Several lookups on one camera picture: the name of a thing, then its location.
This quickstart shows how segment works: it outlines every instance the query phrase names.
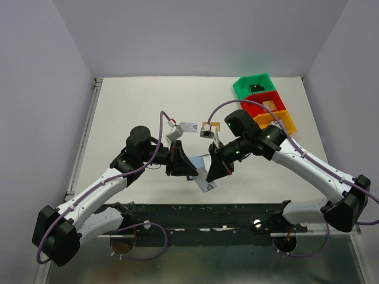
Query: gray wall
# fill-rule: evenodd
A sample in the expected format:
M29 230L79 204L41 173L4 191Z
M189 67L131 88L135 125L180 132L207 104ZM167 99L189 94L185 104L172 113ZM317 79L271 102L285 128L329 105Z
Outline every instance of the gray wall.
M350 0L305 86L331 164L371 181L379 196L379 2ZM370 201L361 220L379 218ZM379 281L379 226L363 227L367 256Z
M54 0L96 77L303 76L347 0Z
M0 282L32 283L39 210L63 200L92 76L51 0L0 9Z

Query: white table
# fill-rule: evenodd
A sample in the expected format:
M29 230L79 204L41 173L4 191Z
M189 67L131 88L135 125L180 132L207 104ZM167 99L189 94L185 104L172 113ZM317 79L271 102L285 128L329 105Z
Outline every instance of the white table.
M96 105L88 142L75 186L80 193L97 179L125 147L130 130L137 125L150 128L158 136L159 111L180 122L207 121L212 110L235 99L232 84L238 78L139 77L104 79ZM272 78L283 103L297 127L293 137L308 151L326 161L322 142L300 78ZM225 116L240 108L230 104L213 121L221 122L220 139L235 139L224 122ZM211 140L200 133L185 133L181 138L188 157L208 153ZM150 204L271 203L286 199L316 199L321 193L286 168L262 157L250 156L235 163L235 172L216 180L217 188L202 193L185 177L168 177L165 167L146 169L129 188L108 202Z

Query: yellow bin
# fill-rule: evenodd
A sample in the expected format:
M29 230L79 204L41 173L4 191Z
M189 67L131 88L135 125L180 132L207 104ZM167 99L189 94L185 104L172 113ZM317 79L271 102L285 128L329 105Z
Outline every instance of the yellow bin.
M283 122L284 126L290 134L296 132L296 126L293 123L288 111L274 111L274 114ZM261 129L264 129L271 121L274 120L274 118L271 116L271 114L267 113L258 114L254 120L259 124Z

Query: wall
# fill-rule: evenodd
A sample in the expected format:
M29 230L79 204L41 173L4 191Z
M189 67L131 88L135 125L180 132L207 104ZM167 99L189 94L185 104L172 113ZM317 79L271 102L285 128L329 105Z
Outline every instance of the wall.
M54 0L96 77L303 76L347 0Z
M51 0L0 9L0 279L32 283L39 210L63 201L93 89Z
M371 192L379 196L377 11L377 0L350 0L304 83L330 163L367 175ZM377 218L378 206L370 201L361 220ZM379 226L362 230L379 280Z

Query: plastic bin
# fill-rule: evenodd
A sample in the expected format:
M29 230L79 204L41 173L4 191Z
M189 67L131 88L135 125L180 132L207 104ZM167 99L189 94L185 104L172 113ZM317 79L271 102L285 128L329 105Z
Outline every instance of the plastic bin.
M296 132L296 126L293 123L290 114L287 110L285 111L274 111L274 114L283 121L284 126L286 127L287 131L291 134L293 132ZM271 116L271 114L259 114L254 118L255 122L259 124L260 128L263 129L268 126L268 124L274 120L274 118Z
M266 107L268 107L271 111L285 111L285 106L277 91L249 95L245 99L263 104ZM260 106L249 104L248 102L241 102L241 107L242 109L247 111L252 118L255 118L259 114L267 113Z
M274 84L271 82L270 76L268 76L267 73L241 77L233 84L233 89L239 99L245 99L252 93L257 94L275 91Z

